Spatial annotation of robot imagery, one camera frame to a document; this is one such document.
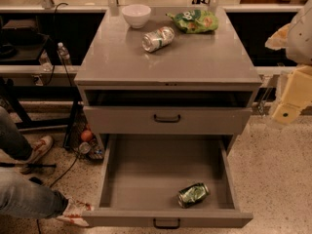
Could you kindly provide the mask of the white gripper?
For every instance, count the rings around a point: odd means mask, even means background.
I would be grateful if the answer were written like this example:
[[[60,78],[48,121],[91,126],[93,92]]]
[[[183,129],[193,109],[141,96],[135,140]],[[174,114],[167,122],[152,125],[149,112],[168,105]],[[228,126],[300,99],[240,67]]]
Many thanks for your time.
[[[289,24],[279,28],[265,42],[265,47],[274,51],[285,49],[288,42]],[[270,117],[276,124],[292,123],[303,109],[312,103],[312,66],[298,65],[284,76],[285,83],[276,103],[271,107]]]

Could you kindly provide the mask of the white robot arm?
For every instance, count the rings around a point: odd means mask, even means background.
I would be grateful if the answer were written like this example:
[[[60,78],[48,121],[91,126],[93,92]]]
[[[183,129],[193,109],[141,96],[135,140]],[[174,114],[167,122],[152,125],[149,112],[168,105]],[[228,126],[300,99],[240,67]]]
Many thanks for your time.
[[[269,110],[271,126],[282,128],[312,102],[312,0],[290,23],[271,35],[265,47],[274,51],[285,49],[287,59],[297,64],[291,73],[280,77],[276,99]]]

